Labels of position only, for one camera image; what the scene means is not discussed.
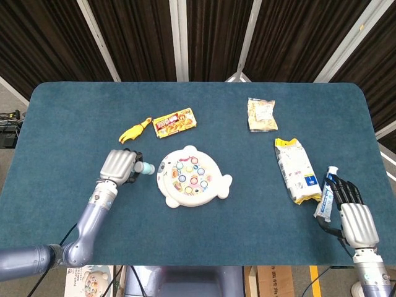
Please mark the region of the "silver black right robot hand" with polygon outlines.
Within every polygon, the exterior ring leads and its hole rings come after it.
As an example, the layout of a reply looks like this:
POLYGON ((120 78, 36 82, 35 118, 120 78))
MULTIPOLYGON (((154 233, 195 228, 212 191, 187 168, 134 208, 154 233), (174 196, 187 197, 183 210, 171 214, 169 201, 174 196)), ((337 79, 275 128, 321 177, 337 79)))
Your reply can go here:
POLYGON ((319 226, 328 234, 354 249, 374 248, 379 242, 374 219, 369 207, 364 204, 358 188, 350 181, 336 175, 324 179, 324 191, 329 192, 336 203, 342 227, 330 226, 330 219, 316 215, 319 226))

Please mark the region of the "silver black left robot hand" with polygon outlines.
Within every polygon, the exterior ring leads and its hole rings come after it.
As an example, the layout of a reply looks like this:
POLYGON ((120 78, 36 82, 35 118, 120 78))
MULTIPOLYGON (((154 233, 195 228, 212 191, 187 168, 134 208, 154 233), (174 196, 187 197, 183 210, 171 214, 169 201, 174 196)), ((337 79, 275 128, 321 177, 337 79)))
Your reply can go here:
POLYGON ((141 152, 128 148, 111 150, 100 170, 100 180, 110 180, 117 186, 125 183, 135 183, 140 175, 134 169, 138 161, 143 161, 141 152))

